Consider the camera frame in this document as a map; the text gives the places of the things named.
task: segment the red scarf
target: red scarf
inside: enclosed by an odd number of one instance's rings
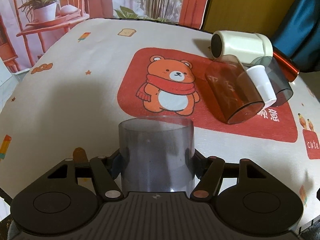
[[[186,96],[191,95],[196,91],[193,83],[181,83],[148,74],[147,81],[139,88],[136,94],[138,98],[148,102],[151,102],[151,96],[144,91],[147,84],[151,84],[162,91],[174,95]]]

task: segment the white flower pot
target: white flower pot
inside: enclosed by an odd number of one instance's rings
[[[33,10],[35,19],[40,23],[53,21],[56,18],[56,8],[57,4],[54,2],[45,7]]]

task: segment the cartoon bear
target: cartoon bear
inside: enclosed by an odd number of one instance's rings
[[[136,96],[143,106],[153,112],[173,111],[191,115],[200,98],[195,89],[192,64],[186,60],[165,59],[155,55],[150,58],[146,82]]]

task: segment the yellow wall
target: yellow wall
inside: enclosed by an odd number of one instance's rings
[[[294,0],[211,0],[204,30],[262,33],[268,37],[279,27]]]

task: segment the bear's belly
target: bear's belly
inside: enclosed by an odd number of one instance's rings
[[[164,109],[170,111],[181,111],[188,105],[187,96],[174,95],[165,91],[160,91],[158,100]]]

